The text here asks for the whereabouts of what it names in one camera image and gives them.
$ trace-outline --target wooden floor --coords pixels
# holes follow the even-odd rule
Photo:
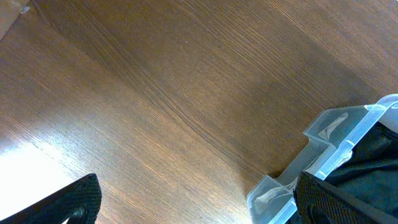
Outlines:
[[[94,172],[98,223],[247,223],[318,113],[398,92],[396,0],[29,6],[0,42],[0,218]]]

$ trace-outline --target black textile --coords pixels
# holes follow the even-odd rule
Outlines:
[[[398,218],[398,134],[376,123],[325,181]],[[288,223],[301,223],[297,212]]]

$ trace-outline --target black fabric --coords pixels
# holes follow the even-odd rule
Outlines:
[[[0,224],[94,224],[101,206],[101,188],[96,174],[88,174]]]
[[[376,123],[325,181],[398,218],[398,134]],[[301,223],[298,214],[288,223]]]
[[[326,183],[301,172],[294,190],[297,212],[305,223],[398,223],[398,219]]]

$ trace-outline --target black mesh fabric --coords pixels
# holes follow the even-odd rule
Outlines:
[[[398,218],[398,134],[376,123],[354,147],[352,158],[325,182]],[[288,223],[303,222],[295,213]]]
[[[0,221],[8,223],[92,224],[101,206],[101,189],[95,174],[77,180],[19,213]]]
[[[302,172],[294,193],[303,223],[397,223],[397,219]]]

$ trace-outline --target clear plastic storage bin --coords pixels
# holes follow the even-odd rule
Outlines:
[[[398,94],[373,105],[322,112],[304,131],[308,144],[285,171],[276,179],[265,176],[249,193],[253,223],[285,223],[297,210],[293,189],[299,173],[305,170],[324,180],[377,121],[398,132]]]

